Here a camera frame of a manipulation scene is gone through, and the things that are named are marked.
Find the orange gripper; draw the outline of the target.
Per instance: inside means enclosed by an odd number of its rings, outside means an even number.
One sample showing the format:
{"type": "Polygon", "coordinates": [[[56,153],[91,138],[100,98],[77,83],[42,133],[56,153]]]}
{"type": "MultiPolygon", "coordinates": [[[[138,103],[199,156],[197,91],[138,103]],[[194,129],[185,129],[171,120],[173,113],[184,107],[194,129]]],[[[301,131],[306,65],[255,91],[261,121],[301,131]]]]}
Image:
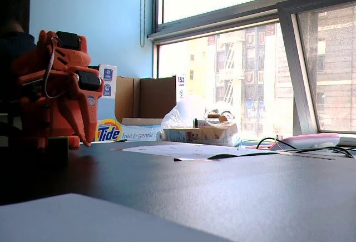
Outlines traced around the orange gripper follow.
{"type": "Polygon", "coordinates": [[[70,111],[69,123],[75,134],[86,146],[91,146],[95,137],[97,125],[97,98],[103,93],[103,79],[96,69],[87,68],[76,70],[78,86],[81,90],[89,91],[95,96],[81,96],[80,106],[77,100],[67,100],[70,111]]]}

